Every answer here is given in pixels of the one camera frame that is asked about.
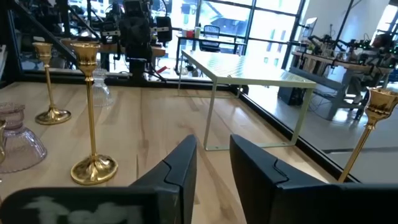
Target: brass candle holder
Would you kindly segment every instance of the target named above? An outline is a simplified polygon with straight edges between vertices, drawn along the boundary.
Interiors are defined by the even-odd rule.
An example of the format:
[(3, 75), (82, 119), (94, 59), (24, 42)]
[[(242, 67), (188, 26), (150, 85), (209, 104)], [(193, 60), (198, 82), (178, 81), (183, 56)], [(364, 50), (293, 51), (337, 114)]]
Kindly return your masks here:
[(96, 55), (100, 45), (75, 43), (71, 44), (71, 46), (75, 50), (78, 67), (86, 77), (91, 155), (75, 164), (70, 171), (70, 175), (78, 184), (100, 184), (112, 178), (118, 169), (118, 163), (109, 156), (97, 154), (95, 146), (93, 92), (91, 86), (94, 82), (93, 70), (97, 66)]
[(356, 158), (361, 152), (369, 134), (375, 129), (376, 123), (382, 119), (390, 117), (392, 111), (398, 103), (398, 93), (385, 90), (382, 88), (371, 88), (369, 104), (366, 106), (365, 112), (368, 116), (368, 122), (365, 124), (365, 130), (362, 133), (351, 157), (349, 158), (343, 173), (341, 174), (338, 182), (344, 182), (347, 178), (351, 168), (353, 167)]
[(47, 88), (49, 91), (49, 98), (50, 98), (49, 110), (37, 115), (35, 121), (39, 124), (44, 124), (44, 125), (64, 123), (71, 118), (71, 113), (67, 110), (57, 109), (52, 98), (51, 79), (49, 71), (52, 44), (43, 43), (43, 42), (34, 42), (33, 46), (36, 49), (37, 56), (44, 63), (45, 77), (47, 79)]

